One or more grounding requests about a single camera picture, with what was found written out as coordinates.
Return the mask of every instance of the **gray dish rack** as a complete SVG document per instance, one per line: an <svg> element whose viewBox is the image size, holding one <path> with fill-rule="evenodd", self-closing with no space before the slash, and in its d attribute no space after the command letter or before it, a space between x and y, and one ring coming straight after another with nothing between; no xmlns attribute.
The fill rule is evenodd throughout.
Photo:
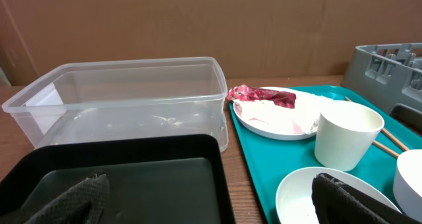
<svg viewBox="0 0 422 224"><path fill-rule="evenodd" d="M357 46L342 86L422 129L422 43Z"/></svg>

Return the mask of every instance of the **white plate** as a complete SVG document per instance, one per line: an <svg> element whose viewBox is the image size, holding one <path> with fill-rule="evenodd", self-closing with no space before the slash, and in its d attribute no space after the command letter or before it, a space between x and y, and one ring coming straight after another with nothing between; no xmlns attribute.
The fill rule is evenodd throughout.
<svg viewBox="0 0 422 224"><path fill-rule="evenodd" d="M397 159L393 194L409 217L422 222L422 149L406 151Z"/></svg>
<svg viewBox="0 0 422 224"><path fill-rule="evenodd" d="M269 89L269 90L277 90L277 91L281 91L281 92L291 92L294 93L296 95L303 93L303 92L299 92L297 90L292 90L289 88L279 88L279 87L263 87L262 89ZM281 132L276 132L274 130L270 130L268 129L267 126L265 126L264 124L262 124L261 122L257 122L257 121L246 121L244 119L242 119L241 116L239 116L239 112L236 109L236 106L233 104L233 109L235 111L236 117L239 119L240 123L245 126L247 129L249 129L250 131L259 134L261 136L264 136L266 138L272 138L272 139L277 139L277 140L287 140L287 141L292 141L292 140L302 140L302 139L306 139L306 138L310 138L312 136L314 136L317 133L317 130L315 129L311 134L305 134L305 133L301 133L301 134L283 134Z"/></svg>
<svg viewBox="0 0 422 224"><path fill-rule="evenodd" d="M381 192L353 175L325 167L306 167L298 169L286 176L277 189L276 209L281 223L318 223L318 217L315 213L311 195L312 181L319 173L332 175L362 193L400 212Z"/></svg>

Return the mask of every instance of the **cardboard wall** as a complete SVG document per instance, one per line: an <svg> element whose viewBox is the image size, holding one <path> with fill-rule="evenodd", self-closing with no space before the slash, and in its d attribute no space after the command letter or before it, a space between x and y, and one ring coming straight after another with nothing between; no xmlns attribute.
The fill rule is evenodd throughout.
<svg viewBox="0 0 422 224"><path fill-rule="evenodd" d="M72 62L215 57L227 77L344 73L356 45L422 42L421 0L2 0L13 82Z"/></svg>

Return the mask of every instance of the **white paper cup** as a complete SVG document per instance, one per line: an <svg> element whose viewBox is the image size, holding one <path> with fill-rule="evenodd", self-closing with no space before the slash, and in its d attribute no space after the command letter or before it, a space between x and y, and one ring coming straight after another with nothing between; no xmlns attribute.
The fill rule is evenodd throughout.
<svg viewBox="0 0 422 224"><path fill-rule="evenodd" d="M333 101L321 111L315 157L325 167L350 171L384 127L372 109L349 101Z"/></svg>

